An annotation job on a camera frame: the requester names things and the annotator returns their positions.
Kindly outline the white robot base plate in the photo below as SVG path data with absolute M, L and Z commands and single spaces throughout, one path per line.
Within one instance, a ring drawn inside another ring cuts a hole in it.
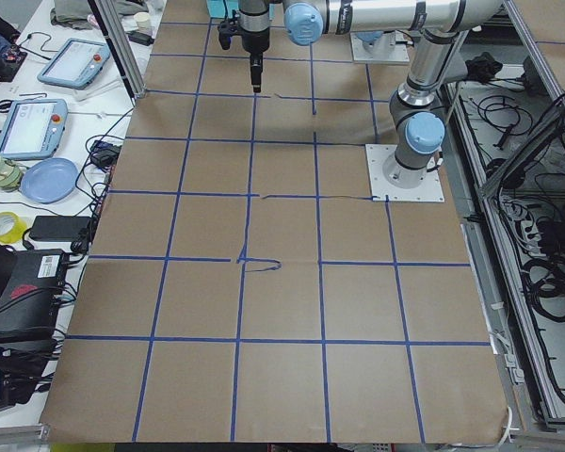
M 424 169 L 405 169 L 396 162 L 395 144 L 366 144 L 371 198 L 376 202 L 444 202 L 432 156 Z

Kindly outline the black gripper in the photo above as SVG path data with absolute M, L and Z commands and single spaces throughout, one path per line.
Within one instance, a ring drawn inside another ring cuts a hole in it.
M 232 37 L 239 36 L 250 54 L 250 82 L 254 91 L 262 90 L 263 52 L 269 47 L 269 3 L 264 0 L 239 0 L 238 9 L 218 25 L 218 40 L 229 50 Z

